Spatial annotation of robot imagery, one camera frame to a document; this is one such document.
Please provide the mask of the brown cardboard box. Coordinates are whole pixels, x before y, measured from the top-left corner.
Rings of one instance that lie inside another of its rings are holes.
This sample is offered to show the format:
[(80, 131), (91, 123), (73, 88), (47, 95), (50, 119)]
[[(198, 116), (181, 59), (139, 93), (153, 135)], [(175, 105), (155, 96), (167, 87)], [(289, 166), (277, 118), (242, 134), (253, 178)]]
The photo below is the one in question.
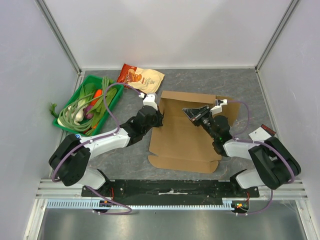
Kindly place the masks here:
[(156, 168), (211, 174), (222, 156), (212, 145), (213, 139), (195, 126), (183, 108), (213, 107), (221, 95), (164, 90), (159, 101), (163, 126), (152, 129), (148, 161)]

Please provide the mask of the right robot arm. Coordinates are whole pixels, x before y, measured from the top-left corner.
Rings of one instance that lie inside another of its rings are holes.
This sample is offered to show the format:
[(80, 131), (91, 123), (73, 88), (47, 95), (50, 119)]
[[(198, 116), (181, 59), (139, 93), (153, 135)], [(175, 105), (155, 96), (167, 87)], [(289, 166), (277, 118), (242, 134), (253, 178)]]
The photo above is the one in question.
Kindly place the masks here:
[(294, 182), (301, 173), (301, 166), (282, 142), (275, 136), (263, 140), (245, 140), (230, 134), (228, 118), (213, 116), (208, 105), (200, 108), (183, 108), (190, 122), (201, 126), (212, 138), (216, 153), (224, 157), (252, 160), (255, 169), (245, 169), (234, 175), (229, 191), (235, 197), (242, 196), (247, 189), (266, 186), (276, 190), (284, 184)]

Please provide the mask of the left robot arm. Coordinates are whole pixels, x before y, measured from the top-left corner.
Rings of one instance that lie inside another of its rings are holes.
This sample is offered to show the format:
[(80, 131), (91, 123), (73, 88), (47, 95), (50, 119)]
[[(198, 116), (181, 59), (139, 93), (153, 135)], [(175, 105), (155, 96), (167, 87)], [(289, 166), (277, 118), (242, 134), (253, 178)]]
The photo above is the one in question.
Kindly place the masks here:
[(89, 186), (99, 197), (106, 196), (110, 191), (109, 180), (101, 170), (89, 167), (89, 161), (109, 151), (136, 144), (150, 129), (161, 127), (163, 117), (158, 106), (144, 105), (136, 116), (118, 129), (91, 137), (67, 135), (48, 161), (54, 179), (66, 187), (75, 184)]

